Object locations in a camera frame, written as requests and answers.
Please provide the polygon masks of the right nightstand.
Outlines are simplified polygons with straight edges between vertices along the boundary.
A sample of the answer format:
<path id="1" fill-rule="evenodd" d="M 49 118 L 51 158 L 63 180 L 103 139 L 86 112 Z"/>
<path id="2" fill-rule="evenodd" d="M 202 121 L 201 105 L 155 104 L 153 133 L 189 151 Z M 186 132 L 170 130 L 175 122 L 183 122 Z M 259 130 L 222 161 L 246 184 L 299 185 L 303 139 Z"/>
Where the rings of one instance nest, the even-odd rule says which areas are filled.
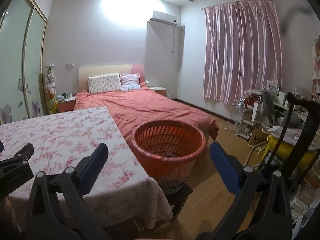
<path id="1" fill-rule="evenodd" d="M 150 90 L 161 94 L 162 96 L 167 96 L 167 89 L 163 87 L 150 87 Z"/>

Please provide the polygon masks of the floral sliding wardrobe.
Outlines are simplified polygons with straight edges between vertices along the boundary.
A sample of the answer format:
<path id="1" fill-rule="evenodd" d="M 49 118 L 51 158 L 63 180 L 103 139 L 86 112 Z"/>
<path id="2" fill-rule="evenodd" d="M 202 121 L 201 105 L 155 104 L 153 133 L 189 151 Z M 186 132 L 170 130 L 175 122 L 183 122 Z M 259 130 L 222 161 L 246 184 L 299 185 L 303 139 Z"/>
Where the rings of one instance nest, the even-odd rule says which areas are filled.
<path id="1" fill-rule="evenodd" d="M 47 114 L 43 44 L 47 18 L 35 0 L 12 0 L 1 15 L 1 124 Z"/>

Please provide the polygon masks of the hanging plush toys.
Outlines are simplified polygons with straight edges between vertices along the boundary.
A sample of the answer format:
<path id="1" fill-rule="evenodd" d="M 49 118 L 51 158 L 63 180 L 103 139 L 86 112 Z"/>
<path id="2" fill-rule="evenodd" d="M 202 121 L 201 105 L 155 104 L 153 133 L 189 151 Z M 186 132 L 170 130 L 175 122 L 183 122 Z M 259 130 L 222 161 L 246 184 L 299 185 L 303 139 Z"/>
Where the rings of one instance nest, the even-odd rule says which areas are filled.
<path id="1" fill-rule="evenodd" d="M 56 97 L 56 84 L 53 72 L 54 65 L 46 66 L 46 73 L 44 75 L 44 86 L 47 97 L 47 106 L 50 114 L 55 114 L 59 111 L 58 101 Z"/>

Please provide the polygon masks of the pink striped curtain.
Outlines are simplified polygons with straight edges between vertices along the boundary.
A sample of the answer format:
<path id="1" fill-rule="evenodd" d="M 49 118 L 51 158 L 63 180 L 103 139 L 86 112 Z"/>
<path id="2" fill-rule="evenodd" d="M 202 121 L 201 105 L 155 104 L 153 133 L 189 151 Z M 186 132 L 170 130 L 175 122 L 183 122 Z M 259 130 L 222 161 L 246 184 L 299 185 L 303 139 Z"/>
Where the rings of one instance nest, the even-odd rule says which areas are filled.
<path id="1" fill-rule="evenodd" d="M 226 105 L 250 89 L 283 80 L 277 3 L 236 1 L 206 7 L 203 95 Z"/>

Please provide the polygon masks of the pink floral tablecloth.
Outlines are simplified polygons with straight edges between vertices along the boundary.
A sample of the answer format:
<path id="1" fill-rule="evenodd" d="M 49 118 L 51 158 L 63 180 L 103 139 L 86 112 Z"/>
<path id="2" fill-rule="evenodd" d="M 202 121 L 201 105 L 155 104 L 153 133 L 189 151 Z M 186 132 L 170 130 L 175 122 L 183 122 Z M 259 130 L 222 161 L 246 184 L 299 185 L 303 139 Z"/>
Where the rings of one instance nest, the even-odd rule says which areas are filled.
<path id="1" fill-rule="evenodd" d="M 162 189 L 145 172 L 106 107 L 4 124 L 1 142 L 1 159 L 12 157 L 27 143 L 33 144 L 29 165 L 34 173 L 48 175 L 78 165 L 105 143 L 108 160 L 90 193 L 84 196 L 92 216 L 105 227 L 139 217 L 148 229 L 159 220 L 172 218 Z"/>

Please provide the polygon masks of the cluttered desk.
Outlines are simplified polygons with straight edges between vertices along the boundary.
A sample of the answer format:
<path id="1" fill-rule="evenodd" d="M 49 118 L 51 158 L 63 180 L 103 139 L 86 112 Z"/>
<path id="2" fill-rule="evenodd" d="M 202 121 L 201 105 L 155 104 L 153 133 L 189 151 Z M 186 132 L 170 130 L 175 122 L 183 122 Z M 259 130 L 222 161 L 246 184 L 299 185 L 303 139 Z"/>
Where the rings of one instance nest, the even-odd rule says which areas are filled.
<path id="1" fill-rule="evenodd" d="M 285 239 L 292 232 L 290 201 L 319 157 L 319 103 L 288 92 L 287 110 L 277 124 L 271 94 L 263 89 L 261 96 L 268 118 L 263 130 L 269 136 L 267 152 L 256 170 L 265 181 L 250 226 L 268 238 Z"/>

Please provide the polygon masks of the black wooden stool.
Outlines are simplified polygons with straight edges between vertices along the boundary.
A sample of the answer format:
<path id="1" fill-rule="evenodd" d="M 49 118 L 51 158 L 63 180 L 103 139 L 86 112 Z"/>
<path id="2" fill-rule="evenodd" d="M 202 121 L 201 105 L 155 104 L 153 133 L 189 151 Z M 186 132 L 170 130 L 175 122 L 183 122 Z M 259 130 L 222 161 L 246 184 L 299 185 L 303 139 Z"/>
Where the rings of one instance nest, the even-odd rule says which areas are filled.
<path id="1" fill-rule="evenodd" d="M 176 219 L 180 214 L 185 202 L 187 201 L 190 194 L 192 194 L 193 189 L 187 183 L 185 183 L 182 188 L 173 193 L 173 194 L 166 194 L 166 198 L 169 204 L 172 207 L 172 218 Z"/>

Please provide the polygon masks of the pink striped pillow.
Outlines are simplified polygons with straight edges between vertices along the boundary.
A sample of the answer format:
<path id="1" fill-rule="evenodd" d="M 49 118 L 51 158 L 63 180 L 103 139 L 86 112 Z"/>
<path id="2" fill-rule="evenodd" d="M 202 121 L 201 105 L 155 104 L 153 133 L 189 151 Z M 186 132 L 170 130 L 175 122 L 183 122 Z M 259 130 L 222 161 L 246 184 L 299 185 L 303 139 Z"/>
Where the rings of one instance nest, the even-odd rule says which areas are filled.
<path id="1" fill-rule="evenodd" d="M 121 88 L 124 92 L 141 89 L 140 74 L 121 74 Z"/>

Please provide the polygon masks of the floral white pillow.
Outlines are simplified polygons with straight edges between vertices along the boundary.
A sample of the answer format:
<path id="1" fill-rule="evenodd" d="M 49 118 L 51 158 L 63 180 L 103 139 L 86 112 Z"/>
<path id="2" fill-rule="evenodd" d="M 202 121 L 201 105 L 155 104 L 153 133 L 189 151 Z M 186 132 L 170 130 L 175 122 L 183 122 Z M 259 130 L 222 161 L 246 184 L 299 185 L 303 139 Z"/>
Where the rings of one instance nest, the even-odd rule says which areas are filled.
<path id="1" fill-rule="evenodd" d="M 87 81 L 89 94 L 100 94 L 121 90 L 119 73 L 89 77 Z"/>

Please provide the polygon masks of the pink left nightstand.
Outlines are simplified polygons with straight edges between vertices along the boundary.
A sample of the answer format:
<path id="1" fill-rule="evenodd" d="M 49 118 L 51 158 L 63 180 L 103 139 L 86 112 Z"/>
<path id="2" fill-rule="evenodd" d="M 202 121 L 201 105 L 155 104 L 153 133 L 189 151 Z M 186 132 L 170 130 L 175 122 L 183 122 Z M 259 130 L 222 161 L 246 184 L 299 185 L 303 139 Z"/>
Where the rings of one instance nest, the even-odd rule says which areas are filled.
<path id="1" fill-rule="evenodd" d="M 76 97 L 73 96 L 73 97 L 67 98 L 61 102 L 58 102 L 59 112 L 63 113 L 63 112 L 73 111 L 74 107 L 75 107 L 75 99 L 76 99 Z"/>

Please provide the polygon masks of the orange plastic laundry basket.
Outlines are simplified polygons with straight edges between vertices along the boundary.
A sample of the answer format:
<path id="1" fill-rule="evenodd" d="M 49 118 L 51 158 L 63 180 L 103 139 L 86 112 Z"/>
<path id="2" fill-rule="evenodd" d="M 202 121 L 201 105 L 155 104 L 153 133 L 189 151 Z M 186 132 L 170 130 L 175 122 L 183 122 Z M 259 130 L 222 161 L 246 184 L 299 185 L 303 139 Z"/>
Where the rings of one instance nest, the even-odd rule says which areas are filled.
<path id="1" fill-rule="evenodd" d="M 199 128 L 174 120 L 146 122 L 130 137 L 132 152 L 166 195 L 183 187 L 206 146 L 207 138 Z"/>

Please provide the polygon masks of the coral red duvet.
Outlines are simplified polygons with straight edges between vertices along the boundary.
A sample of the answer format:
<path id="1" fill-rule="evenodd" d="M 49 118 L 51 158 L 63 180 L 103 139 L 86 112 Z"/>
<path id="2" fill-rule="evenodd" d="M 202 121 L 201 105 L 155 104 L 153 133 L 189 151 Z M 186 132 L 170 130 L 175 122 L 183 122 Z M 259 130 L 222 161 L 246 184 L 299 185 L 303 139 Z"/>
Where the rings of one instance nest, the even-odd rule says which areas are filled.
<path id="1" fill-rule="evenodd" d="M 146 87 L 92 95 L 84 90 L 76 95 L 75 110 L 95 107 L 108 108 L 125 140 L 129 140 L 137 126 L 159 119 L 191 124 L 214 140 L 219 132 L 216 120 L 208 113 L 166 98 Z"/>

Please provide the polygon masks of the white rolling cart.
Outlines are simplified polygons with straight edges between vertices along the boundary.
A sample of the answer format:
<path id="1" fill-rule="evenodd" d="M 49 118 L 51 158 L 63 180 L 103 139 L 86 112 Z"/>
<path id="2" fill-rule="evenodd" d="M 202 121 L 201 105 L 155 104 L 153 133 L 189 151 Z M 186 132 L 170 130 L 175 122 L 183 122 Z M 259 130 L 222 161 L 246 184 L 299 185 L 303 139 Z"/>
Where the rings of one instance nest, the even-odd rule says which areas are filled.
<path id="1" fill-rule="evenodd" d="M 249 141 L 253 130 L 260 124 L 262 103 L 262 91 L 257 89 L 250 89 L 245 96 L 234 100 L 225 130 Z"/>

